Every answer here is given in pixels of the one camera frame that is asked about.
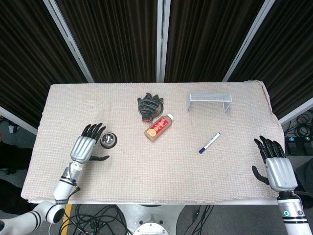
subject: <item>marker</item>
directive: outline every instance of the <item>marker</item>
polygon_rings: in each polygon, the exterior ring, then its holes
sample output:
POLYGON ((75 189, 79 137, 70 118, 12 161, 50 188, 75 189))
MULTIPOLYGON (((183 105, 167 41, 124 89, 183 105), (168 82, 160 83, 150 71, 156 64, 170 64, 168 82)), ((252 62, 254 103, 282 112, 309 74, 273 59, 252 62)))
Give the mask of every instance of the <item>marker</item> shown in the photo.
POLYGON ((204 146, 202 149, 200 149, 199 153, 202 154, 211 144, 213 144, 213 142, 214 142, 215 140, 218 139, 218 137, 220 137, 220 135, 221 135, 220 132, 217 133, 217 134, 209 141, 209 143, 206 144, 206 146, 204 146))

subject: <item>white bottle cap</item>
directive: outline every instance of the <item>white bottle cap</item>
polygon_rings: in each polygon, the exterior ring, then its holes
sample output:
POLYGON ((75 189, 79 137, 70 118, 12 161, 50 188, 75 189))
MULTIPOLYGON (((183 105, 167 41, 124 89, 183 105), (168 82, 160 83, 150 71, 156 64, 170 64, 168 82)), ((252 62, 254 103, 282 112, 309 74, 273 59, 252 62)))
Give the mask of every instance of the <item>white bottle cap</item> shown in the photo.
POLYGON ((169 117, 170 117, 170 119, 171 119, 172 121, 174 121, 174 116, 173 116, 173 115, 168 114, 167 116, 169 116, 169 117))

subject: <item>metal frame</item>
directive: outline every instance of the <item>metal frame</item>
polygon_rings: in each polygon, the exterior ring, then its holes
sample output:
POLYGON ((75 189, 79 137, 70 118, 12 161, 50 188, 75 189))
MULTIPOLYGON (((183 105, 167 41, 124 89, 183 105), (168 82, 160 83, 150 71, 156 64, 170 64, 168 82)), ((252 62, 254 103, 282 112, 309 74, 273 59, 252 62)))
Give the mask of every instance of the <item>metal frame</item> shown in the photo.
POLYGON ((295 110, 291 111, 281 119, 279 119, 279 123, 281 125, 284 125, 285 123, 289 122, 290 120, 294 119, 296 116, 304 113, 305 111, 309 110, 310 108, 313 108, 313 97, 309 99, 307 102, 300 105, 295 110))
POLYGON ((15 116, 13 113, 7 111, 6 109, 4 109, 1 106, 0 106, 0 115, 9 119, 10 121, 14 122, 15 124, 19 125, 20 127, 24 128, 25 130, 33 133, 34 135, 36 135, 38 132, 38 130, 35 127, 29 125, 27 122, 23 121, 22 119, 15 116))
POLYGON ((246 35, 246 38, 244 39, 244 42, 242 43, 235 59, 231 63, 227 73, 225 74, 222 82, 227 82, 234 72, 235 68, 237 67, 239 61, 241 60, 243 54, 245 53, 246 49, 248 48, 249 44, 251 43, 253 37, 255 36, 256 32, 258 31, 259 27, 261 26, 263 20, 265 19, 266 15, 270 11, 271 7, 275 3, 276 0, 265 0, 258 15, 254 19, 253 24, 251 25, 251 28, 246 35))
POLYGON ((58 4, 55 0, 43 0, 45 3, 45 6, 47 7, 49 13, 51 14, 54 22, 56 23, 60 33, 62 34, 68 48, 72 52, 79 68, 82 70, 86 80, 89 83, 94 83, 94 80, 92 78, 92 75, 87 67, 87 64, 85 63, 85 60, 80 53, 80 50, 69 30, 69 27, 67 26, 67 23, 64 20, 64 17, 58 7, 58 4))
POLYGON ((156 82, 164 82, 171 0, 157 1, 156 82))

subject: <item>yellow stripe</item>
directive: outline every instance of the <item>yellow stripe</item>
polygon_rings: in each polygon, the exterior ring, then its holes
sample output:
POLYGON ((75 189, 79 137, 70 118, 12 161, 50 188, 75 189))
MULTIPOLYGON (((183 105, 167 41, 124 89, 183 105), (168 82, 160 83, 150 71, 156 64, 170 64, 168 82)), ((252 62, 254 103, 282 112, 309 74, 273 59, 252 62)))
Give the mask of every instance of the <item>yellow stripe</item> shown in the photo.
MULTIPOLYGON (((69 217, 70 217, 70 211, 71 211, 71 209, 72 209, 72 204, 67 204, 67 205, 65 206, 65 213, 66 213, 69 217)), ((64 217, 64 218, 63 218, 63 223, 64 223, 63 227, 64 227, 64 226, 66 226, 66 227, 62 230, 61 235, 67 235, 67 228, 68 228, 67 224, 68 224, 68 222, 69 222, 68 218, 64 217)))

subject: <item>black curtain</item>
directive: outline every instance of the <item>black curtain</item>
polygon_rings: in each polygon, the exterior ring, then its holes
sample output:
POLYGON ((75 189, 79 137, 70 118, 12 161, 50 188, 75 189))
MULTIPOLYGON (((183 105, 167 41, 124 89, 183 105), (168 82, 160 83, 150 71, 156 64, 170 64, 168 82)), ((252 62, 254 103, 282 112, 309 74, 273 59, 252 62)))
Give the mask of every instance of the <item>black curtain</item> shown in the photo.
POLYGON ((165 82, 220 82, 264 0, 171 0, 165 82))
POLYGON ((155 82, 157 0, 57 0, 95 82, 155 82))
POLYGON ((43 1, 0 1, 0 106, 38 127, 50 85, 86 82, 43 1))
POLYGON ((313 97, 313 1, 276 0, 230 82, 264 81, 282 118, 313 97))

